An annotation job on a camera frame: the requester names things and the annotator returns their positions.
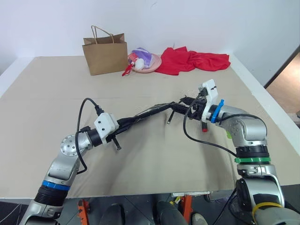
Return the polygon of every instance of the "pink plate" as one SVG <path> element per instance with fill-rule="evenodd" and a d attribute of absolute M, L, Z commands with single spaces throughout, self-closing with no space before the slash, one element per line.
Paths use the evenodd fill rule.
<path fill-rule="evenodd" d="M 147 69 L 135 69 L 134 67 L 132 67 L 132 70 L 139 72 L 139 73 L 150 73 L 153 72 L 154 70 L 156 70 L 160 64 L 161 64 L 161 58 L 156 55 L 156 54 L 152 54 L 153 58 L 154 58 L 154 63 L 150 68 Z"/>

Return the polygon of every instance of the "green ring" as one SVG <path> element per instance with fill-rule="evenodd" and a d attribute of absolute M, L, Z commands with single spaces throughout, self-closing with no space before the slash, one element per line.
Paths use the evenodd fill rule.
<path fill-rule="evenodd" d="M 259 158 L 235 158 L 236 163 L 257 163 L 257 162 L 270 162 L 270 157 L 259 157 Z"/>

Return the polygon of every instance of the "blue ring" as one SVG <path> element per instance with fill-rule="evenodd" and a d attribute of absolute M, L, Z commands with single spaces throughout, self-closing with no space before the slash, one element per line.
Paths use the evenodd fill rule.
<path fill-rule="evenodd" d="M 211 123 L 216 123 L 216 118 L 220 112 L 221 107 L 224 105 L 224 99 L 221 99 L 219 105 L 217 106 L 216 110 L 214 111 L 212 118 L 210 120 Z"/>
<path fill-rule="evenodd" d="M 55 184 L 46 180 L 43 180 L 42 185 L 49 187 L 49 188 L 54 188 L 54 189 L 58 189 L 58 190 L 62 190 L 62 191 L 68 191 L 70 190 L 70 186 L 66 186 L 66 185 L 61 185 L 61 184 Z"/>

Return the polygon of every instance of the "floor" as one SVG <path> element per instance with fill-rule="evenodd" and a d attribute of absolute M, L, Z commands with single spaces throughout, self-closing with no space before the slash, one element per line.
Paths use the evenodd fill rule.
<path fill-rule="evenodd" d="M 267 91 L 286 113 L 300 110 L 300 53 L 267 87 Z"/>
<path fill-rule="evenodd" d="M 286 200 L 293 205 L 297 210 L 300 210 L 300 185 L 289 185 L 282 187 Z M 114 197 L 98 197 L 87 198 L 90 202 L 91 212 L 89 220 L 91 225 L 98 225 L 104 211 L 113 203 L 121 204 L 125 211 L 126 225 L 154 225 L 153 206 L 158 201 L 170 201 L 171 194 L 158 195 L 130 195 L 130 196 L 114 196 Z M 207 202 L 204 196 L 193 197 L 192 208 L 194 212 L 201 213 L 211 225 L 215 218 L 220 213 L 227 198 Z M 77 217 L 78 199 L 70 199 L 65 202 L 64 210 L 61 217 L 58 219 L 61 225 L 80 225 Z M 16 208 L 17 204 L 0 202 L 0 219 L 2 220 L 7 214 Z M 17 220 L 23 216 L 27 205 L 19 205 L 16 210 L 5 219 L 1 225 L 17 225 Z M 232 211 L 238 217 L 242 217 L 246 221 L 250 221 L 251 216 L 248 213 L 239 212 L 239 207 L 236 201 L 231 205 Z M 244 225 L 243 222 L 235 219 L 228 208 L 219 220 L 218 224 Z"/>

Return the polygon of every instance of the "paper bag handle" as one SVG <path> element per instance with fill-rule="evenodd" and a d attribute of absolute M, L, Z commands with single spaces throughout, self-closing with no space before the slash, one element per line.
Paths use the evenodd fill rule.
<path fill-rule="evenodd" d="M 99 29 L 99 30 L 102 30 L 103 32 L 105 32 L 106 34 L 108 34 L 109 36 L 111 36 L 111 38 L 112 38 L 112 43 L 114 43 L 114 40 L 113 40 L 113 34 L 108 33 L 107 31 L 105 31 L 105 30 L 103 30 L 103 29 L 101 29 L 101 28 L 99 28 L 99 27 L 97 27 L 97 26 L 95 26 L 95 25 L 91 25 L 91 28 L 92 28 L 92 32 L 93 32 L 93 36 L 94 36 L 94 39 L 95 39 L 96 44 L 98 44 L 98 42 L 97 42 L 97 30 L 96 30 L 96 28 Z"/>

